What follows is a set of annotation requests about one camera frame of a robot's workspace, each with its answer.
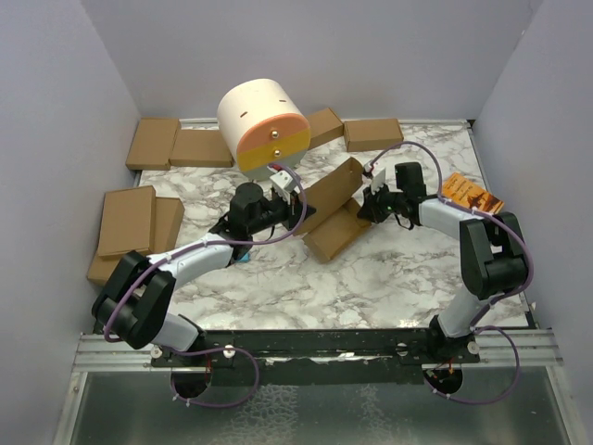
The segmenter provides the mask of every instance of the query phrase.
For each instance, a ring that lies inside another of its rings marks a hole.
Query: cylindrical object
[[[270,79],[235,86],[222,98],[217,116],[239,170],[250,179],[268,179],[270,162],[295,166],[309,148],[309,122]]]

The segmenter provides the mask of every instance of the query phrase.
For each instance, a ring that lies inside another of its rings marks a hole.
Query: white marble tabletop
[[[460,172],[484,185],[464,124],[403,124],[402,130],[406,139],[434,150],[445,178]],[[309,186],[349,156],[364,163],[376,153],[349,154],[339,138],[311,150],[296,171]],[[387,167],[387,181],[395,188],[394,164],[413,160],[423,165],[424,180],[433,192],[435,167],[419,149],[393,150],[379,164]],[[172,167],[168,172],[143,172],[140,185],[153,185],[158,197],[182,200],[185,214],[177,239],[182,246],[208,231],[244,181],[236,166]],[[269,193],[269,184],[261,185]],[[355,198],[361,203],[362,188]],[[279,228],[275,235],[283,232]],[[461,285],[458,241],[424,227],[408,231],[393,218],[372,227],[327,264],[319,264],[299,237],[250,253],[249,262],[207,273],[176,291],[170,312],[206,329],[424,327]],[[483,323],[526,326],[524,305],[518,297],[501,301]]]

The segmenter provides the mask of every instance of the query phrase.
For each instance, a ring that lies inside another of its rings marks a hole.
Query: gray wall
[[[2,2],[0,60],[0,441],[49,443],[138,111],[76,0]]]
[[[593,439],[593,2],[546,0],[475,125],[536,259],[527,296],[560,342]]]
[[[143,115],[278,81],[305,113],[476,118],[541,0],[82,0]]]

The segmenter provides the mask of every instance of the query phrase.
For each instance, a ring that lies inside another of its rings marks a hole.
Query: flat cardboard box
[[[344,123],[346,151],[383,150],[404,140],[397,119],[369,119]]]
[[[126,166],[130,170],[169,170],[169,156],[180,128],[178,119],[140,119]]]
[[[175,248],[184,213],[185,207],[178,197],[157,198],[154,253]]]
[[[322,109],[307,116],[311,127],[309,150],[322,146],[344,135],[344,123],[331,108]]]
[[[152,185],[105,193],[97,255],[155,251],[156,192]]]
[[[176,167],[232,167],[233,156],[218,130],[180,130],[170,153]]]
[[[357,217],[360,205],[353,197],[303,238],[305,245],[321,263],[333,260],[342,250],[364,234],[371,222]]]
[[[155,252],[162,253],[175,248],[183,219],[183,203],[177,197],[158,197],[155,226]],[[120,257],[104,259],[95,254],[86,277],[96,285],[104,286]]]
[[[349,158],[333,172],[305,189],[307,203],[316,212],[296,230],[295,235],[310,232],[342,207],[362,185],[362,166]]]

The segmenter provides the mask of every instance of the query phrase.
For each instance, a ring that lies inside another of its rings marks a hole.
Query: orange box
[[[500,199],[456,172],[443,184],[443,196],[468,209],[476,207],[489,213],[498,213],[504,206]]]

